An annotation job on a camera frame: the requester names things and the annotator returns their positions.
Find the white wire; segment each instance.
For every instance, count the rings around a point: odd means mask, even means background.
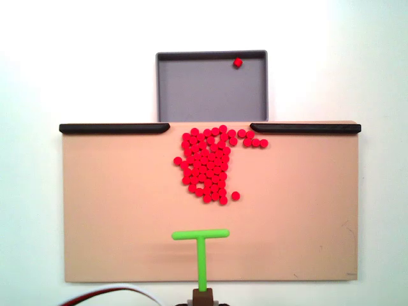
[[[135,286],[135,285],[130,285],[130,284],[121,284],[121,283],[117,283],[117,284],[109,284],[109,285],[104,285],[104,286],[99,286],[96,289],[90,290],[88,292],[84,292],[80,295],[77,296],[73,296],[72,298],[67,299],[64,303],[61,303],[60,305],[64,305],[65,303],[68,303],[69,301],[75,299],[75,298],[79,298],[80,296],[83,295],[88,295],[89,293],[94,293],[96,291],[100,291],[100,290],[106,290],[106,289],[115,289],[115,288],[129,288],[132,290],[135,290],[145,296],[148,296],[151,300],[155,301],[159,306],[164,306],[164,303],[160,302],[160,300],[158,298],[156,298],[154,295],[151,295],[150,293],[148,293],[146,290]]]

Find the red disc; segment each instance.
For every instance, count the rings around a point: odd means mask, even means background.
[[[222,171],[227,171],[227,170],[228,170],[228,164],[226,164],[226,163],[222,163],[222,164],[220,165],[220,167],[221,167],[221,170],[222,170]]]
[[[213,176],[214,176],[214,171],[212,171],[212,170],[207,170],[207,172],[205,173],[205,175],[208,177],[208,178],[212,178]]]
[[[213,127],[211,129],[211,134],[213,134],[214,136],[217,136],[219,134],[219,129],[218,127]]]
[[[212,152],[217,152],[217,150],[218,150],[218,145],[216,145],[216,144],[214,143],[214,144],[211,145],[210,149],[211,149]]]
[[[197,135],[197,140],[198,140],[199,142],[202,142],[204,139],[205,139],[205,136],[204,136],[203,133],[199,133],[199,134]]]
[[[194,168],[193,170],[191,170],[191,175],[194,177],[197,177],[198,175],[200,175],[199,169]]]
[[[252,139],[252,146],[253,147],[259,147],[260,144],[261,144],[261,142],[260,142],[259,139],[257,139],[257,138]]]
[[[180,167],[181,167],[183,170],[186,169],[186,168],[188,168],[188,166],[189,166],[189,163],[188,163],[187,161],[182,161],[181,164],[180,164]]]
[[[205,173],[207,172],[207,167],[206,166],[201,166],[200,167],[200,173]]]
[[[228,140],[228,134],[223,133],[223,134],[221,134],[220,138],[221,138],[222,141],[226,142]]]
[[[226,197],[226,196],[221,196],[221,197],[219,198],[219,203],[220,203],[221,205],[226,205],[226,204],[228,203],[227,197]]]
[[[183,177],[182,181],[183,181],[184,185],[190,184],[190,178],[189,177]]]
[[[220,187],[220,188],[225,188],[225,180],[220,180],[219,182],[218,182],[218,187]]]
[[[198,175],[198,181],[201,182],[201,183],[204,183],[206,178],[207,177],[205,176],[204,173],[201,173],[201,174]]]
[[[205,129],[203,134],[204,134],[204,136],[209,137],[209,136],[211,136],[211,130],[210,129]]]
[[[251,144],[252,144],[252,140],[251,140],[250,138],[245,138],[245,139],[244,139],[244,145],[245,145],[246,147],[250,147]]]
[[[238,137],[244,138],[247,135],[247,132],[245,132],[244,129],[240,129],[238,131]]]
[[[189,148],[186,148],[186,149],[184,149],[184,156],[190,156],[191,154],[192,154],[193,152],[192,152],[192,150],[191,149],[189,149]]]
[[[203,196],[203,189],[202,188],[196,188],[196,196]]]
[[[183,161],[183,160],[182,160],[181,157],[175,157],[175,158],[173,159],[173,162],[174,162],[177,166],[180,166],[180,164],[181,164],[182,161]]]
[[[237,145],[238,144],[238,139],[236,139],[235,137],[232,137],[229,139],[229,144],[230,145]]]
[[[194,168],[199,168],[199,167],[201,167],[201,161],[195,161],[195,162],[193,163],[193,167],[194,167]]]
[[[225,147],[225,148],[223,148],[222,152],[223,152],[225,155],[229,155],[229,154],[231,153],[231,148]]]
[[[191,193],[195,193],[195,192],[196,192],[196,189],[197,189],[197,186],[195,186],[194,184],[191,184],[191,185],[189,186],[189,191],[190,191]]]
[[[230,157],[229,157],[228,155],[224,155],[224,156],[222,156],[221,161],[222,161],[223,163],[227,163],[227,162],[230,161]]]
[[[184,169],[183,174],[185,177],[189,177],[191,175],[191,169],[190,168]]]
[[[226,179],[227,179],[227,173],[221,172],[221,173],[219,174],[219,179],[220,179],[220,180],[226,180]]]
[[[205,187],[211,187],[211,186],[212,186],[212,180],[210,180],[209,178],[207,178],[207,179],[204,181],[204,186],[205,186]]]
[[[194,137],[194,136],[190,137],[189,142],[190,142],[192,145],[195,145],[196,143],[198,143],[197,137]]]
[[[212,193],[211,198],[213,201],[217,201],[219,199],[219,194],[218,193]]]
[[[194,153],[194,159],[196,160],[196,161],[199,161],[200,159],[201,159],[201,153]]]
[[[238,201],[241,196],[240,196],[240,193],[239,193],[238,191],[234,191],[234,192],[231,194],[231,197],[232,197],[232,200]]]
[[[236,134],[237,134],[237,132],[236,132],[234,129],[230,129],[230,130],[228,131],[228,136],[229,136],[230,138],[235,137]]]
[[[217,184],[213,184],[213,183],[211,183],[212,185],[211,185],[211,191],[213,192],[213,193],[216,193],[217,191],[218,191],[218,185]]]
[[[182,136],[183,140],[185,140],[187,142],[189,141],[190,137],[191,137],[191,135],[189,133],[184,133],[183,136]]]
[[[207,143],[209,145],[213,145],[215,143],[215,138],[213,136],[210,136],[207,138]]]
[[[192,183],[192,184],[198,184],[198,177],[191,177],[190,178],[190,183]]]
[[[203,194],[210,194],[211,193],[211,188],[209,187],[204,187],[203,188]]]
[[[191,150],[192,150],[194,153],[197,153],[197,152],[200,150],[200,148],[198,147],[198,145],[192,145],[192,146],[191,146]]]
[[[222,156],[224,156],[224,153],[222,153],[222,150],[218,150],[217,152],[215,152],[215,156],[217,157],[217,158],[222,158]]]
[[[199,143],[198,143],[198,147],[199,147],[201,150],[203,150],[203,149],[205,149],[205,148],[207,147],[207,143],[206,143],[206,142],[199,142]]]
[[[214,154],[214,153],[210,153],[210,154],[208,155],[208,160],[209,160],[209,161],[215,160],[215,154]]]
[[[197,136],[199,133],[198,128],[194,127],[191,129],[191,136]]]
[[[210,203],[210,202],[211,202],[211,197],[206,194],[206,195],[204,195],[204,197],[203,197],[203,201],[204,201],[204,203]]]
[[[221,168],[220,167],[214,167],[214,174],[218,175],[221,173]]]
[[[261,147],[266,148],[268,146],[268,140],[262,139],[261,140]]]
[[[211,180],[212,180],[213,183],[218,183],[219,182],[219,176],[218,175],[213,175]]]
[[[225,126],[224,124],[219,126],[219,132],[220,133],[226,133],[227,132],[227,126]]]
[[[255,137],[255,133],[254,133],[254,131],[248,131],[247,132],[247,138],[254,138]]]
[[[187,148],[190,147],[190,143],[187,142],[187,141],[183,141],[183,142],[181,143],[181,147],[182,147],[183,149],[187,149]]]
[[[225,190],[225,188],[220,188],[220,190],[218,190],[218,194],[220,196],[226,196],[227,190]]]

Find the cluster of red discs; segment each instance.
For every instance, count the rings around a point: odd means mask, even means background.
[[[266,139],[256,139],[253,131],[240,129],[228,130],[225,125],[205,129],[202,133],[192,128],[190,133],[182,135],[181,147],[186,159],[176,157],[174,163],[184,172],[182,182],[188,185],[190,193],[203,197],[204,203],[219,201],[226,205],[226,179],[228,162],[230,161],[231,147],[238,144],[238,138],[243,138],[244,147],[266,148]],[[240,194],[234,191],[231,194],[234,201],[240,199]]]

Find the red puck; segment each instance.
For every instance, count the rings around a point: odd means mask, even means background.
[[[190,183],[192,183],[192,184],[198,184],[198,177],[191,177],[190,178]]]
[[[205,181],[206,178],[207,178],[207,177],[206,177],[205,174],[203,174],[203,173],[201,173],[201,174],[198,175],[198,181],[201,182],[201,183],[204,183],[204,181]]]
[[[220,138],[221,138],[222,141],[226,142],[228,140],[228,134],[223,133],[223,134],[221,134]]]
[[[207,138],[207,143],[209,145],[213,145],[215,143],[215,138],[213,136],[210,136]]]
[[[251,140],[250,138],[245,138],[245,139],[244,139],[244,145],[245,145],[246,147],[250,147],[251,144],[252,144],[252,140]]]
[[[217,136],[219,134],[219,129],[218,127],[213,127],[211,129],[211,134],[213,134],[214,136]]]
[[[219,203],[220,203],[222,206],[226,205],[226,204],[228,203],[227,197],[226,197],[226,196],[221,196],[221,197],[219,198]]]
[[[231,139],[229,139],[229,144],[230,145],[237,145],[238,143],[238,139],[236,139],[235,137],[232,137]]]
[[[204,134],[204,136],[209,137],[209,136],[211,136],[211,130],[210,129],[205,129],[203,134]]]
[[[188,185],[188,184],[190,184],[190,178],[189,177],[183,177],[183,184],[184,185]]]
[[[222,156],[221,161],[222,161],[223,163],[227,163],[227,162],[230,161],[230,157],[229,157],[228,155],[224,155],[224,156]]]
[[[211,198],[213,201],[217,201],[219,199],[219,194],[218,193],[212,193]]]
[[[266,148],[268,146],[268,140],[262,139],[261,140],[261,147]]]
[[[225,147],[225,148],[223,148],[222,152],[223,152],[225,155],[229,155],[229,154],[231,153],[231,148]]]
[[[182,160],[181,157],[175,157],[175,158],[173,159],[173,162],[174,162],[177,166],[180,166],[180,164],[181,164],[182,161],[183,161],[183,160]]]
[[[196,188],[196,196],[203,196],[203,189],[202,188]]]
[[[209,178],[206,178],[206,180],[204,181],[204,186],[212,187],[212,180],[210,180]]]
[[[189,186],[189,191],[190,191],[191,193],[195,193],[195,192],[196,192],[196,189],[197,189],[197,186],[195,186],[194,184],[191,184],[191,185]]]
[[[227,190],[225,190],[225,188],[220,188],[220,190],[218,190],[218,194],[220,196],[226,196]]]
[[[255,137],[255,133],[253,131],[248,131],[247,132],[247,138],[254,138]]]
[[[229,136],[230,138],[235,137],[236,134],[237,134],[237,132],[236,132],[234,129],[230,129],[230,130],[228,131],[228,136]]]
[[[202,142],[204,139],[205,139],[204,134],[203,134],[203,133],[198,133],[198,135],[197,135],[197,140],[198,140],[199,142]]]
[[[226,180],[226,179],[227,179],[227,173],[221,172],[221,173],[219,174],[219,179],[220,179],[220,180]]]
[[[259,139],[257,139],[257,138],[252,139],[252,146],[253,147],[259,147],[260,144],[261,144],[261,142],[260,142]]]
[[[226,133],[227,132],[227,126],[222,124],[219,126],[219,132],[220,133]]]
[[[182,147],[183,149],[187,149],[187,148],[190,147],[190,143],[187,142],[187,141],[183,141],[183,142],[181,143],[181,147]]]
[[[189,163],[188,163],[187,161],[182,161],[181,164],[180,164],[180,167],[181,167],[183,170],[186,169],[186,168],[188,168],[188,166],[189,166]]]
[[[210,203],[211,202],[211,197],[208,194],[206,194],[203,197],[203,201],[204,201],[204,203]]]
[[[240,196],[240,193],[239,193],[238,191],[234,191],[234,192],[231,194],[231,197],[232,197],[232,200],[238,201],[241,196]]]
[[[238,137],[244,138],[246,135],[247,135],[247,132],[245,132],[244,129],[240,129],[240,130],[238,131]]]
[[[194,127],[191,129],[191,136],[197,136],[199,133],[198,128]]]

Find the black edge guard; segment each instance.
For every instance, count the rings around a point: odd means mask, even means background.
[[[360,124],[309,124],[309,123],[251,123],[259,133],[273,134],[357,134]]]
[[[62,134],[161,134],[168,123],[60,124]]]

